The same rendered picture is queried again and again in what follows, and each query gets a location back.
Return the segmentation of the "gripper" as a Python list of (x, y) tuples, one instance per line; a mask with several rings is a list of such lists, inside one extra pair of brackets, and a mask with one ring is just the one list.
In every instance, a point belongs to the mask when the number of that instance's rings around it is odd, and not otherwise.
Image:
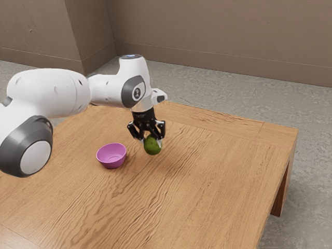
[(132, 112), (133, 121), (129, 122), (127, 128), (132, 137), (139, 142), (144, 142), (144, 125), (149, 132), (149, 137), (155, 139), (159, 147), (162, 147), (162, 141), (165, 137), (165, 121), (157, 120), (154, 108), (144, 112)]

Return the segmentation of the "purple bowl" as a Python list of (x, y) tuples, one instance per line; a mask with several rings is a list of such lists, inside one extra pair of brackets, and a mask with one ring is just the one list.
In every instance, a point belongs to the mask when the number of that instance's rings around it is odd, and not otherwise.
[(96, 159), (107, 169), (120, 167), (126, 158), (127, 148), (122, 143), (109, 143), (103, 145), (96, 152)]

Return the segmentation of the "green avocado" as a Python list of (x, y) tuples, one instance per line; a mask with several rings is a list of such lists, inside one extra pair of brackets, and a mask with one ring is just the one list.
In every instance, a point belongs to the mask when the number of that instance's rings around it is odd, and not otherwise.
[(147, 154), (155, 156), (162, 150), (162, 140), (154, 138), (151, 134), (144, 140), (144, 150)]

